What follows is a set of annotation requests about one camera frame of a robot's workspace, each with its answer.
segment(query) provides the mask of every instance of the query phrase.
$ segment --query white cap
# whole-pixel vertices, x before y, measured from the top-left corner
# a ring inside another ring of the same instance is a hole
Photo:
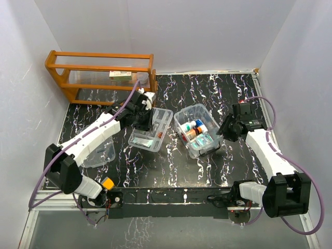
[[[191,121],[191,122],[190,122],[190,125],[191,125],[193,128],[196,127],[196,121],[195,121],[195,120]]]
[[[202,133],[206,133],[206,132],[208,132],[208,129],[207,129],[207,127],[206,127],[204,124],[202,124],[202,125],[200,126],[200,128],[202,129]]]

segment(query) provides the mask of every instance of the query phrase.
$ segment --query black table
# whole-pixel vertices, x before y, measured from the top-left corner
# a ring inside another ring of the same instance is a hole
[[[156,107],[173,113],[202,103],[218,123],[231,111],[231,105],[257,95],[251,74],[161,75],[157,77]],[[82,99],[114,101],[128,96],[126,91],[85,90]],[[253,102],[258,119],[264,119],[259,102]],[[78,130],[93,123],[105,106],[71,104],[66,114],[60,143],[74,137]],[[266,174],[254,152],[243,140],[224,141],[216,153],[191,159],[171,122],[157,153],[128,145],[132,128],[113,136],[116,159],[103,167],[82,169],[85,175],[102,181],[111,178],[117,187],[227,187],[240,179],[253,179],[267,184]],[[51,187],[46,182],[44,188]]]

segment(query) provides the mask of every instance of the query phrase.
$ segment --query plastic lid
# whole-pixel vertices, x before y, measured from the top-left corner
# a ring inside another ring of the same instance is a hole
[[[79,129],[77,134],[80,134],[85,128]],[[96,168],[103,166],[114,159],[115,151],[113,139],[110,136],[86,157],[81,166],[83,168]]]

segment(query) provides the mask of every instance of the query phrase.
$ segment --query plastic tray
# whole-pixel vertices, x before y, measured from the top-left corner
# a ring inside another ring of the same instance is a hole
[[[186,132],[181,129],[181,125],[183,125],[184,123],[197,119],[200,119],[205,124],[208,133],[213,140],[211,143],[204,146],[197,146],[195,139],[190,140],[186,135]],[[219,130],[219,125],[210,115],[209,111],[205,108],[204,105],[192,105],[175,113],[174,124],[175,131],[179,135],[184,145],[187,147],[191,158],[206,156],[207,154],[220,149],[220,142],[222,141],[222,137],[216,135],[217,131]]]
[[[140,131],[134,129],[128,140],[129,145],[153,152],[160,150],[167,128],[172,121],[173,112],[171,110],[161,108],[154,108],[153,112],[152,130]]]
[[[84,129],[85,128],[79,129],[77,134],[81,133]],[[86,157],[81,166],[83,168],[96,168],[103,166],[114,159],[115,151],[113,139],[110,136]]]

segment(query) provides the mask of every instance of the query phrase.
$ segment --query yellow button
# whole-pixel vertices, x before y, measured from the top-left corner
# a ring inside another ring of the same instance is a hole
[[[103,181],[102,181],[102,185],[104,188],[106,188],[107,190],[111,190],[114,187],[114,183],[111,179],[109,179],[108,177],[106,177]]]

